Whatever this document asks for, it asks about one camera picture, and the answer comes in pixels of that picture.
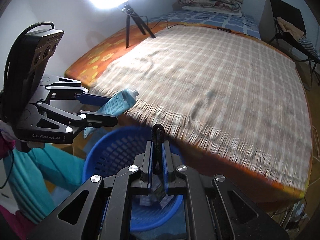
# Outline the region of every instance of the blue checkered sheet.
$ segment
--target blue checkered sheet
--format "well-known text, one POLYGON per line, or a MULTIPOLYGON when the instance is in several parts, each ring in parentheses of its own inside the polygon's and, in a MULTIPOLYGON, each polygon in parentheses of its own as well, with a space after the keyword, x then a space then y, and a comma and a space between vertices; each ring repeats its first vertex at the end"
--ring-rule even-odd
POLYGON ((243 14, 242 17, 239 17, 214 12, 180 10, 151 18, 149 22, 157 22, 161 19, 167 19, 169 22, 201 23, 223 27, 260 39, 257 23, 250 15, 243 14))

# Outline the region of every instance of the checkered bed sheet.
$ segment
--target checkered bed sheet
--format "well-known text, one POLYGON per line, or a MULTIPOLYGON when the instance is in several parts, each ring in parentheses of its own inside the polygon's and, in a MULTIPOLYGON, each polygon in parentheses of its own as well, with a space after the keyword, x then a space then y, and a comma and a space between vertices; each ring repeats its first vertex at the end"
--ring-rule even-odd
POLYGON ((137 89, 127 115, 268 180, 305 189, 312 150, 295 63, 219 30, 175 26, 113 61, 92 92, 137 89))
POLYGON ((169 22, 201 23, 223 27, 260 39, 257 23, 252 16, 246 14, 238 17, 214 12, 180 10, 151 18, 149 22, 157 22, 161 19, 167 19, 169 22))

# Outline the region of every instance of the pink fabric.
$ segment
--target pink fabric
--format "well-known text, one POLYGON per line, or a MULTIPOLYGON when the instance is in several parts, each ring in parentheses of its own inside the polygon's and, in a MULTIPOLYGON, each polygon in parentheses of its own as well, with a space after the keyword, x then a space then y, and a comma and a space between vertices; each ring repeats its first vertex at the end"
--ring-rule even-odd
POLYGON ((0 134, 0 160, 8 156, 8 151, 13 150, 15 141, 7 142, 0 134))
POLYGON ((17 211, 14 215, 6 210, 3 206, 0 206, 0 212, 11 229, 21 240, 26 240, 27 235, 36 226, 30 220, 25 218, 20 211, 17 211))

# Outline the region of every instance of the black chair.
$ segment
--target black chair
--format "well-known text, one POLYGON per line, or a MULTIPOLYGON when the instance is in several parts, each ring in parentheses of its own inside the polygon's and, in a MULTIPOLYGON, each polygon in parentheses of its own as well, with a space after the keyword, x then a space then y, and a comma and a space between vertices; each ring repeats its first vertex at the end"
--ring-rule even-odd
POLYGON ((313 56, 310 52, 308 52, 304 47, 302 47, 289 32, 282 31, 281 27, 278 24, 277 17, 281 17, 285 21, 292 23, 295 27, 303 31, 304 35, 306 36, 306 27, 304 25, 304 21, 301 15, 301 11, 292 5, 281 1, 281 0, 270 0, 271 8, 272 8, 272 14, 274 17, 275 22, 275 30, 276 35, 268 42, 269 44, 276 39, 277 45, 279 46, 279 40, 284 40, 300 52, 302 52, 304 55, 308 57, 308 59, 304 60, 297 60, 297 62, 309 62, 309 68, 310 68, 310 79, 311 84, 310 86, 304 84, 305 89, 310 90, 312 86, 312 73, 314 72, 316 77, 318 78, 318 86, 320 86, 320 79, 319 74, 315 72, 317 63, 320 64, 320 60, 313 56))

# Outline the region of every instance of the blue toothpaste tube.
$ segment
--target blue toothpaste tube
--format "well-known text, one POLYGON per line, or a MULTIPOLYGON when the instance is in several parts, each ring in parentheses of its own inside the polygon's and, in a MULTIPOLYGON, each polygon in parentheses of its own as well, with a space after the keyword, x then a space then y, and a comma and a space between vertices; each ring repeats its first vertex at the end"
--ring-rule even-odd
MULTIPOLYGON (((129 88, 121 90, 114 95, 107 103, 102 106, 97 113, 113 114, 119 116, 135 105, 136 97, 139 95, 137 90, 129 88)), ((83 131, 83 138, 87 138, 97 128, 86 127, 83 131)))

